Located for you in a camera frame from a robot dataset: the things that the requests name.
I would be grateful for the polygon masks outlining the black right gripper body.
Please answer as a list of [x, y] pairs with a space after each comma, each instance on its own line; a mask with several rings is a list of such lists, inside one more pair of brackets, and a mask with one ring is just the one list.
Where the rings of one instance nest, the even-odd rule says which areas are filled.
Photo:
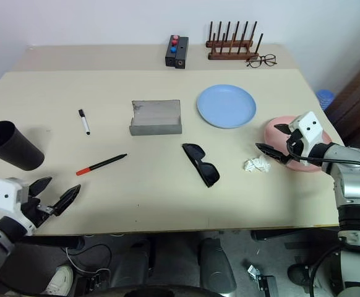
[[289, 152], [286, 161], [296, 160], [301, 161], [304, 144], [302, 142], [303, 135], [299, 129], [291, 132], [290, 128], [286, 128], [286, 133], [289, 135], [286, 141], [286, 148]]

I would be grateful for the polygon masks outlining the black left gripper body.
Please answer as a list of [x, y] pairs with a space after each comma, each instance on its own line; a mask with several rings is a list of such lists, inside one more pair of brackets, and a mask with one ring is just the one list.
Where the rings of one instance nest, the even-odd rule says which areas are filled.
[[28, 196], [26, 203], [21, 205], [21, 211], [35, 228], [39, 228], [50, 216], [59, 216], [55, 207], [43, 205], [39, 198], [32, 196]]

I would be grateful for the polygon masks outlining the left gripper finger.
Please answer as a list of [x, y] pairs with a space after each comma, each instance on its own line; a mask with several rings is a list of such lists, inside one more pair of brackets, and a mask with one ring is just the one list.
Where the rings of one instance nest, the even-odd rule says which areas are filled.
[[37, 197], [46, 189], [51, 180], [52, 177], [50, 176], [36, 180], [34, 183], [29, 185], [28, 195], [30, 197]]
[[70, 189], [68, 189], [60, 198], [59, 200], [51, 206], [52, 208], [52, 215], [60, 216], [67, 208], [70, 206], [77, 195], [79, 194], [81, 185], [78, 184]]

